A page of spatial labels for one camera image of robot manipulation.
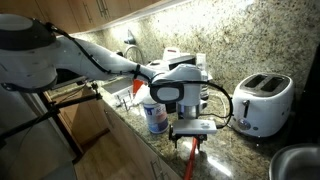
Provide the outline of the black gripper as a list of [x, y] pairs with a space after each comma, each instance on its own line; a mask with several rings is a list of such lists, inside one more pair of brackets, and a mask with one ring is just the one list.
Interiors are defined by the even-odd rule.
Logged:
[[197, 139], [197, 143], [196, 143], [197, 150], [200, 150], [201, 144], [203, 143], [203, 141], [207, 140], [206, 134], [177, 134], [177, 133], [174, 134], [173, 133], [173, 126], [172, 125], [169, 126], [169, 140], [174, 142], [175, 149], [177, 149], [177, 147], [178, 147], [178, 140], [182, 137], [196, 138]]

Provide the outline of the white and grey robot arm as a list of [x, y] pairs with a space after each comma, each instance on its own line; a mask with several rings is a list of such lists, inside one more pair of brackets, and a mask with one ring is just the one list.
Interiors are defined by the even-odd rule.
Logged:
[[205, 83], [196, 66], [179, 64], [170, 71], [156, 70], [74, 38], [51, 23], [15, 14], [0, 15], [0, 84], [4, 89], [44, 92], [56, 84], [59, 69], [92, 80], [124, 75], [146, 81], [154, 101], [182, 108], [182, 117], [170, 127], [175, 140], [195, 137], [204, 141], [217, 132], [213, 121], [190, 113], [200, 109], [201, 86]]

